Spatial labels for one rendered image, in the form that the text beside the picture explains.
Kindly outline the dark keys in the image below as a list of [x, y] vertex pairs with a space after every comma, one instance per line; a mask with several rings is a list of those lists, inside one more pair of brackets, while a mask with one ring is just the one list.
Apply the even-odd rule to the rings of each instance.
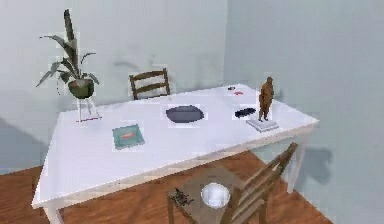
[[175, 189], [172, 199], [181, 206], [190, 205], [193, 202], [193, 199], [189, 199], [188, 195], [178, 188]]

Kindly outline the green house plant in pot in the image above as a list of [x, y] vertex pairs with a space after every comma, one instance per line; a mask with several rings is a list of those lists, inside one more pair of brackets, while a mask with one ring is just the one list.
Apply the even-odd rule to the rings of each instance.
[[83, 122], [81, 112], [82, 101], [85, 102], [89, 114], [95, 113], [97, 119], [101, 119], [92, 99], [95, 85], [99, 85], [99, 80], [94, 74], [83, 72], [80, 69], [84, 59], [87, 56], [95, 55], [95, 52], [87, 52], [82, 57], [79, 56], [77, 39], [73, 30], [69, 9], [64, 10], [63, 18], [66, 38], [62, 38], [58, 35], [44, 35], [43, 37], [54, 40], [64, 50], [66, 57], [51, 64], [50, 69], [40, 78], [37, 87], [39, 87], [47, 78], [58, 73], [58, 80], [63, 81], [68, 86], [69, 92], [76, 98], [78, 122]]

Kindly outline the black remote control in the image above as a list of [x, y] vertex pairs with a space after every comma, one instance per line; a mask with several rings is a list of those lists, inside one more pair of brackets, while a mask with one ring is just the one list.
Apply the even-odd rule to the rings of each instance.
[[236, 111], [235, 116], [237, 118], [241, 118], [241, 117], [245, 117], [245, 116], [249, 116], [251, 114], [254, 114], [255, 112], [256, 112], [256, 110], [254, 108], [244, 108], [244, 109]]

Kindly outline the white table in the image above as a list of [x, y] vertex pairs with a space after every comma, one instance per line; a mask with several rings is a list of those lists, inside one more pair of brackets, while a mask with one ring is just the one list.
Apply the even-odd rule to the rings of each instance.
[[[257, 91], [243, 84], [128, 101], [100, 107], [101, 119], [78, 122], [76, 111], [59, 114], [33, 208], [50, 224], [64, 224], [60, 209], [215, 160], [308, 135], [317, 119], [279, 101], [273, 102], [275, 130], [260, 133], [235, 112], [256, 107]], [[166, 111], [193, 105], [204, 118], [174, 123]], [[116, 150], [112, 130], [137, 124], [144, 144]]]

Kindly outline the white bowl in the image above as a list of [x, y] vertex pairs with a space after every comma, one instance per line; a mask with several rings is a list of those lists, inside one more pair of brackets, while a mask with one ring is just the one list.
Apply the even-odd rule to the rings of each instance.
[[227, 187], [219, 183], [209, 183], [201, 190], [203, 202], [210, 208], [219, 209], [225, 207], [230, 199]]

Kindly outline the brown figure statue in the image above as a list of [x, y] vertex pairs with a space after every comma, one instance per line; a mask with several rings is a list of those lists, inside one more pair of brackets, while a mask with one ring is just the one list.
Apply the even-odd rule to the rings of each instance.
[[278, 128], [278, 124], [268, 119], [268, 114], [274, 98], [273, 78], [268, 77], [261, 86], [259, 94], [259, 113], [257, 119], [249, 119], [247, 124], [259, 132], [271, 131]]

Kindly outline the brown wooden chair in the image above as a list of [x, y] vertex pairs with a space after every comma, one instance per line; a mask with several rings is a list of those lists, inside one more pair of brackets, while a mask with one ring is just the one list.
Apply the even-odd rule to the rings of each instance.
[[[175, 224], [174, 208], [190, 224], [247, 224], [256, 214], [259, 224], [266, 224], [268, 197], [277, 180], [284, 173], [298, 144], [292, 142], [280, 155], [264, 168], [255, 172], [246, 181], [224, 167], [214, 167], [205, 173], [192, 177], [178, 189], [193, 199], [190, 205], [181, 206], [172, 199], [175, 189], [167, 193], [168, 224]], [[219, 209], [208, 207], [201, 198], [201, 190], [209, 183], [219, 183], [228, 188], [228, 204]]]
[[[160, 77], [160, 76], [163, 77], [162, 82], [145, 84], [144, 86], [141, 86], [141, 87], [136, 86], [136, 83], [138, 81], [142, 81], [142, 80], [146, 80], [154, 77]], [[163, 68], [162, 70], [148, 71], [148, 72], [140, 73], [137, 75], [130, 75], [129, 81], [130, 81], [134, 100], [138, 100], [139, 99], [138, 95], [141, 93], [149, 92], [149, 91], [160, 89], [160, 88], [164, 88], [165, 92], [158, 94], [158, 97], [167, 96], [171, 94], [169, 78], [168, 78], [168, 70], [166, 68]]]

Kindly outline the dark grey plate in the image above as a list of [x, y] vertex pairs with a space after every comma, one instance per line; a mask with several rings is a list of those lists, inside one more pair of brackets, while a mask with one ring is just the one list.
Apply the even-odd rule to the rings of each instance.
[[170, 108], [166, 115], [174, 123], [191, 123], [204, 118], [204, 113], [193, 105]]

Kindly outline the teal book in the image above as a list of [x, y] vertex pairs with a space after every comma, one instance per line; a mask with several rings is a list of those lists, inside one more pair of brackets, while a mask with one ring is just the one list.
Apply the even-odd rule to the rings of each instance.
[[145, 143], [137, 124], [114, 128], [112, 130], [114, 147], [116, 150], [130, 148]]

